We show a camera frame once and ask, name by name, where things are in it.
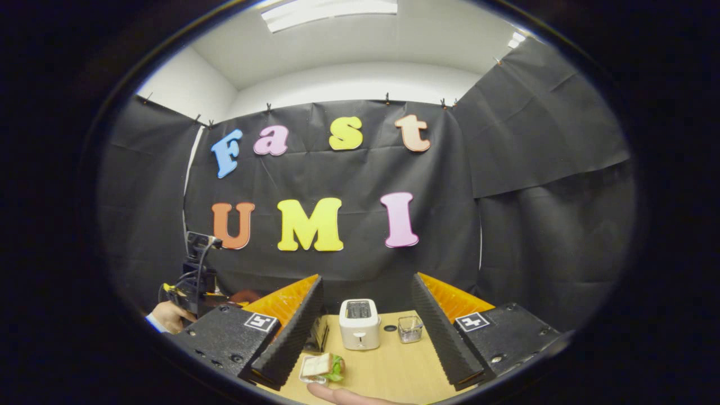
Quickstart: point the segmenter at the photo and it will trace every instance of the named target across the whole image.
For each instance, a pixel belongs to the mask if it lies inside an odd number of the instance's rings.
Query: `toaster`
[[[367,298],[345,300],[340,306],[340,333],[348,350],[372,350],[380,346],[380,315]]]

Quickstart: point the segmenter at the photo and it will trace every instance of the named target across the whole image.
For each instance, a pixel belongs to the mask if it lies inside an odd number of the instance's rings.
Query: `shirt cuff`
[[[150,322],[150,325],[153,325],[155,327],[155,329],[158,330],[158,332],[168,332],[168,333],[170,332],[160,322],[158,322],[157,319],[155,319],[155,316],[153,316],[153,314],[146,316],[145,319],[147,319],[148,322]]]

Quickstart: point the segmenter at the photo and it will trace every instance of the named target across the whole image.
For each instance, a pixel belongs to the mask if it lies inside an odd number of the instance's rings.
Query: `pink letter i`
[[[412,246],[420,241],[410,225],[408,205],[412,200],[413,195],[409,192],[391,192],[380,198],[380,202],[387,209],[387,221],[390,227],[390,236],[385,239],[385,246]]]

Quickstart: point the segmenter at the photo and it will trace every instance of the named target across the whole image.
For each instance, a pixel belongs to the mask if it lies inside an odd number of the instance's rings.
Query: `table surface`
[[[427,331],[419,341],[400,343],[395,331],[385,331],[386,325],[397,326],[401,316],[417,315],[415,311],[381,313],[380,346],[374,350],[347,350],[340,335],[338,316],[328,316],[328,339],[325,352],[333,353],[345,359],[345,377],[342,381],[329,382],[330,388],[346,388],[365,396],[387,399],[406,404],[429,404],[458,395],[475,386],[455,391],[448,383],[440,365]],[[319,399],[307,391],[305,383],[300,381],[300,365],[306,352],[300,353],[290,376],[280,392],[258,385],[285,398],[311,405],[327,405],[329,402]]]

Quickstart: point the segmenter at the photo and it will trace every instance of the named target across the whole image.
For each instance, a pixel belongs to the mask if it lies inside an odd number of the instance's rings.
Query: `ceiling light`
[[[261,14],[270,32],[319,19],[357,14],[397,14],[397,0],[295,0]]]

